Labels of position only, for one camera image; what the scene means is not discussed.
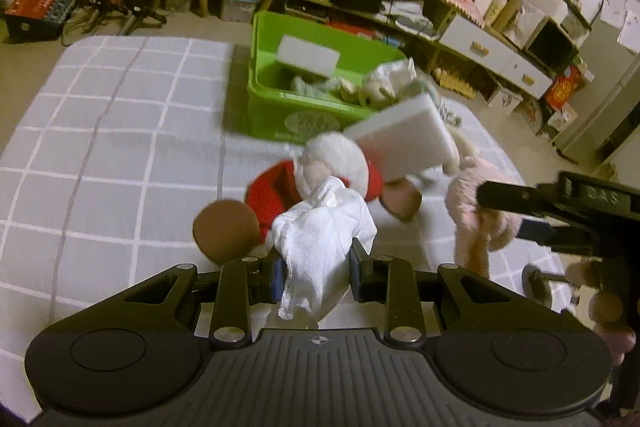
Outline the santa plush toy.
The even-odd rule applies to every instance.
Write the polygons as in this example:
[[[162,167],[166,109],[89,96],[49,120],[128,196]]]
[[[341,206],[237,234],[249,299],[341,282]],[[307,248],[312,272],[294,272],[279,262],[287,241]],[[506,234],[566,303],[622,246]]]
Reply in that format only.
[[[366,202],[379,200],[393,217],[416,217],[422,195],[408,180],[385,182],[360,146],[340,132],[321,133],[303,152],[261,173],[245,198],[219,199],[195,217],[192,235],[198,249],[217,265],[265,245],[273,221],[308,197],[330,176],[358,192]]]

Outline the egg carton tray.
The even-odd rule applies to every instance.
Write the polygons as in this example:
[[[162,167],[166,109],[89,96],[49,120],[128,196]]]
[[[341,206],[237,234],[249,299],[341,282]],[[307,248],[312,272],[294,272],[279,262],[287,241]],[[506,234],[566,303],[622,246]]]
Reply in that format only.
[[[477,95],[477,91],[472,84],[468,83],[456,72],[449,72],[448,69],[436,67],[433,69],[432,75],[436,83],[445,90],[460,94],[463,98],[468,98],[469,100],[473,100]]]

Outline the pink plush rabbit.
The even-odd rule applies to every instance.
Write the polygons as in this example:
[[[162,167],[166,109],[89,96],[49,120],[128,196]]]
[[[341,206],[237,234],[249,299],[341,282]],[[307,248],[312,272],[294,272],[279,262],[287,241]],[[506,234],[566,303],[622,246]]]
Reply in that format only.
[[[477,190],[488,181],[516,183],[491,162],[465,157],[445,197],[449,217],[456,226],[454,262],[485,279],[489,277],[489,253],[513,241],[522,223],[515,213],[486,209],[477,202]]]

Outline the green plastic bin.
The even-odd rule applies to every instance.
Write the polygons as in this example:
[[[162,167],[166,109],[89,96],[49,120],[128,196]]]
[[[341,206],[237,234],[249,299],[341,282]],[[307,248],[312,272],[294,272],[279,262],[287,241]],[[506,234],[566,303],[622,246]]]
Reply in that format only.
[[[340,131],[374,109],[347,102],[378,66],[405,60],[396,48],[345,31],[273,12],[254,16],[247,80],[247,132],[255,138],[303,144]]]

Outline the black tripod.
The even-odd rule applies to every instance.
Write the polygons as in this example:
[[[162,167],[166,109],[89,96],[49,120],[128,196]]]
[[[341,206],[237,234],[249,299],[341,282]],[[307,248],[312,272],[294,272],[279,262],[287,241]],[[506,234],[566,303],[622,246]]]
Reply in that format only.
[[[132,8],[127,8],[114,0],[87,0],[86,8],[88,15],[80,24],[84,35],[94,34],[98,27],[113,14],[121,15],[124,18],[124,23],[118,33],[120,36],[130,36],[146,20],[154,20],[160,26],[164,26],[167,23],[166,16],[143,5],[134,5]]]

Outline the white sponge block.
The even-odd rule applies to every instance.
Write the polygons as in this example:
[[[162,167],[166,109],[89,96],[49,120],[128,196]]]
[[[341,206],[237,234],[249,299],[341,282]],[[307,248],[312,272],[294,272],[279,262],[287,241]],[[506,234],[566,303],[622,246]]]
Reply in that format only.
[[[373,162],[384,182],[435,167],[457,169],[460,155],[432,98],[420,94],[343,130]]]

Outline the red black box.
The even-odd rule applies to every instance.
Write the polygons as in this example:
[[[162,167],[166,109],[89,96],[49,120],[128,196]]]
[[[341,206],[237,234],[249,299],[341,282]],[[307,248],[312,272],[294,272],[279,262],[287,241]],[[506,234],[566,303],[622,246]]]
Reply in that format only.
[[[13,0],[4,12],[9,37],[16,41],[56,40],[79,0]]]

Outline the checkered dress rabbit doll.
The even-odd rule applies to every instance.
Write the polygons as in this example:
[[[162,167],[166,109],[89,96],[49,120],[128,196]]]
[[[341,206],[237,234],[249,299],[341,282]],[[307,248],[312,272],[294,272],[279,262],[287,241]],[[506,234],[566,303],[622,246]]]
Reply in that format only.
[[[334,98],[347,104],[370,109],[383,109],[413,98],[431,89],[433,81],[416,68],[412,58],[378,65],[363,77],[360,84],[342,77],[309,82],[295,76],[291,89],[295,94],[332,101]]]

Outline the long tv cabinet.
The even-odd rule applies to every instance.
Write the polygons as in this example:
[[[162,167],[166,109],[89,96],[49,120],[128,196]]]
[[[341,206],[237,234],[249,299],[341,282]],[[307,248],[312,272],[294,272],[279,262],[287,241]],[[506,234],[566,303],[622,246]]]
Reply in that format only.
[[[306,1],[338,8],[330,0]],[[448,52],[489,70],[510,89],[521,90],[532,98],[541,98],[551,86],[548,72],[499,37],[488,23],[484,21],[485,26],[480,28],[442,0],[383,0],[380,12],[376,14],[343,10],[392,27],[394,11],[411,3],[422,5],[421,13],[425,20],[405,32],[433,43],[436,51],[430,60],[432,66],[437,64],[439,54]]]

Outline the pink stained sponge block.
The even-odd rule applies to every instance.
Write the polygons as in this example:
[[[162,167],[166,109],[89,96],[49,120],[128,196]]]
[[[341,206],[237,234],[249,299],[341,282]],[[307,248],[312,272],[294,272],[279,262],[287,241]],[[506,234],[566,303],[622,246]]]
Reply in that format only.
[[[291,35],[282,37],[276,54],[279,65],[310,81],[332,77],[340,58],[337,50]]]

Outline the white cloth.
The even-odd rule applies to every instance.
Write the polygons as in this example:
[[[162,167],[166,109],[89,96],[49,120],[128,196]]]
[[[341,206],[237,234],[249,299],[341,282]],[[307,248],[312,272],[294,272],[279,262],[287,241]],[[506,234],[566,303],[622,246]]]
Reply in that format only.
[[[370,253],[378,229],[363,197],[329,176],[303,202],[274,219],[270,234],[288,270],[278,317],[314,326],[349,288],[352,242]]]

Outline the grey checkered blanket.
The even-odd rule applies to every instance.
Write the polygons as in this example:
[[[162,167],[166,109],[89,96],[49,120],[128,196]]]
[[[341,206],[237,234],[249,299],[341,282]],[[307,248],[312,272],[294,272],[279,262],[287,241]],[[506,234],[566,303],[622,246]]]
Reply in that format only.
[[[70,46],[1,156],[1,401],[35,418],[24,355],[54,321],[163,270],[213,265],[192,223],[299,147],[246,133],[248,49],[187,38]]]

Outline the black microwave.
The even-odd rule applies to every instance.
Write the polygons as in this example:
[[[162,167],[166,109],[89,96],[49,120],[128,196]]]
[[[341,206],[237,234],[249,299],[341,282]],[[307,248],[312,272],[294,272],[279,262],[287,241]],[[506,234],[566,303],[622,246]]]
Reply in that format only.
[[[551,72],[562,72],[578,54],[572,38],[548,16],[543,17],[526,37],[522,50]]]

